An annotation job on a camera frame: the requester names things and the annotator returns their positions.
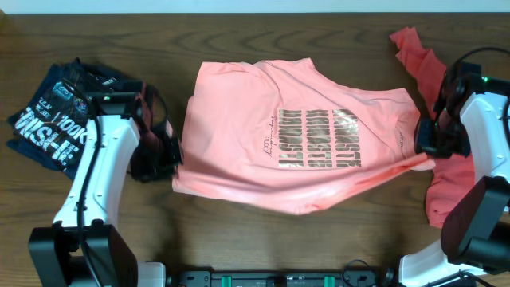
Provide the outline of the salmon pink printed t-shirt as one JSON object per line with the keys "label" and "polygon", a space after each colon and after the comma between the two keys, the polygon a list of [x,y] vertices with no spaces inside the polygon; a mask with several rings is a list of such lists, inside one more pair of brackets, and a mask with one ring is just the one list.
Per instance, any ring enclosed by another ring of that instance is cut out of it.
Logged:
{"label": "salmon pink printed t-shirt", "polygon": [[420,113],[403,88],[339,85],[312,60],[205,62],[189,99],[175,191],[309,214],[407,171]]}

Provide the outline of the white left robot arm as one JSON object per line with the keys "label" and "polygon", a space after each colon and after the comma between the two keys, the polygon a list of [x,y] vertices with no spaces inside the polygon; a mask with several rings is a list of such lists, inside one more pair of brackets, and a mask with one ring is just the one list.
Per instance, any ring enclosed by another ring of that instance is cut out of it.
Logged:
{"label": "white left robot arm", "polygon": [[88,137],[71,190],[50,227],[36,227],[29,253],[41,283],[68,286],[164,286],[160,262],[139,262],[117,230],[127,174],[140,182],[172,176],[179,139],[152,127],[155,92],[89,93]]}

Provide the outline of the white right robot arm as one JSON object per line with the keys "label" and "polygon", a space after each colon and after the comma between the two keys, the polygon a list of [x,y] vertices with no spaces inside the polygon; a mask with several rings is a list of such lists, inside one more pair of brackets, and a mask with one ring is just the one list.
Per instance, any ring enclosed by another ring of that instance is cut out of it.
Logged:
{"label": "white right robot arm", "polygon": [[475,184],[449,212],[440,239],[402,257],[401,286],[478,282],[509,270],[509,83],[478,73],[446,77],[436,119],[420,124],[415,147],[427,155],[471,155]]}

